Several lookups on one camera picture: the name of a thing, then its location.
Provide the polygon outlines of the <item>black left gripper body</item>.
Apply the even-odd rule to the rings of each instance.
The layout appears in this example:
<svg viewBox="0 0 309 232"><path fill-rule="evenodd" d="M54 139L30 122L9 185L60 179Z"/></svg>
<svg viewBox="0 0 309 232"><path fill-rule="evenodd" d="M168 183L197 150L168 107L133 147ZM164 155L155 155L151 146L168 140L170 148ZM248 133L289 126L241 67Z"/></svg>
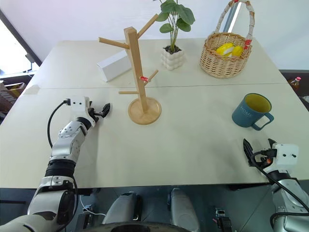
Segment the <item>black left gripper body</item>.
<svg viewBox="0 0 309 232"><path fill-rule="evenodd" d="M95 123L97 123L99 121L99 117L103 117L103 113L102 112L95 112L95 109L93 107L91 107L92 101L89 102L89 108L88 108L88 113L90 115L90 117L95 121Z"/></svg>

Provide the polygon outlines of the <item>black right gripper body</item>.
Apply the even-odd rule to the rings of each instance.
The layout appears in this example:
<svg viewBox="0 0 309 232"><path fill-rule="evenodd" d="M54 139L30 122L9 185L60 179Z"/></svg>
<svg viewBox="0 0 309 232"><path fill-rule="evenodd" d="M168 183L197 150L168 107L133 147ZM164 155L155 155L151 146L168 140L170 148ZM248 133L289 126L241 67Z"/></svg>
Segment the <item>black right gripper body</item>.
<svg viewBox="0 0 309 232"><path fill-rule="evenodd" d="M261 150L254 154L251 154L250 161L258 170L263 170L266 167L269 167L271 164L273 164L273 161L276 158L276 156L277 156L277 149L270 148L267 150Z"/></svg>

